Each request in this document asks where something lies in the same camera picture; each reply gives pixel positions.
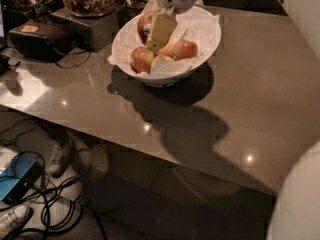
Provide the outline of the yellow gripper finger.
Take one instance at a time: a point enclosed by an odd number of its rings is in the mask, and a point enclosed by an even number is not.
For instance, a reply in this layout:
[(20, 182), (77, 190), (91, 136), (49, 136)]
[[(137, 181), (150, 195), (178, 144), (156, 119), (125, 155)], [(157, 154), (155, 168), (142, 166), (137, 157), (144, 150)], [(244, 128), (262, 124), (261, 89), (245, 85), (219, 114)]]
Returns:
[(158, 53), (166, 46), (178, 23), (174, 16), (166, 12), (157, 13), (151, 22), (151, 29), (146, 41), (146, 48)]

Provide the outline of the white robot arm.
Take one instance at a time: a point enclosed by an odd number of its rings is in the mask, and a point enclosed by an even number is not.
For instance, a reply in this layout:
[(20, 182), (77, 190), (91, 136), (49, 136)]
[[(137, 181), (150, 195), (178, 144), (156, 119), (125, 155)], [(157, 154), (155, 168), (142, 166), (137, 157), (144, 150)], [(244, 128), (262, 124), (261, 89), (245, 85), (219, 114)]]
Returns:
[(219, 123), (183, 119), (175, 162), (275, 194), (267, 240), (320, 240), (320, 0), (283, 16), (225, 11), (206, 99)]

